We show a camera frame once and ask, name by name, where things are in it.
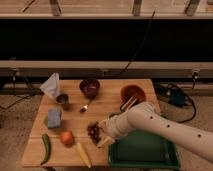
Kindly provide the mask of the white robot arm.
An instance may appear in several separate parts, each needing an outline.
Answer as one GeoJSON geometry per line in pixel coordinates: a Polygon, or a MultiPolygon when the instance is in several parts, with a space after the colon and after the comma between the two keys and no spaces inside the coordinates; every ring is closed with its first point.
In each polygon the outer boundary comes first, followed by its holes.
{"type": "Polygon", "coordinates": [[[105,126],[105,135],[98,143],[98,148],[113,144],[134,130],[142,130],[162,136],[213,163],[212,132],[165,119],[149,102],[139,103],[121,114],[102,120],[101,124],[105,126]]]}

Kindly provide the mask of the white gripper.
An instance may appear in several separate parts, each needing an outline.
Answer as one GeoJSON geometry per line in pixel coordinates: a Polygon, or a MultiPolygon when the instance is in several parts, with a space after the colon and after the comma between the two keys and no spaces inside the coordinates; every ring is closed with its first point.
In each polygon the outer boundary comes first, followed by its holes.
{"type": "Polygon", "coordinates": [[[104,119],[98,123],[98,126],[102,130],[102,135],[104,139],[97,144],[97,147],[101,148],[105,145],[113,144],[115,142],[115,139],[118,138],[115,119],[114,118],[104,119]]]}

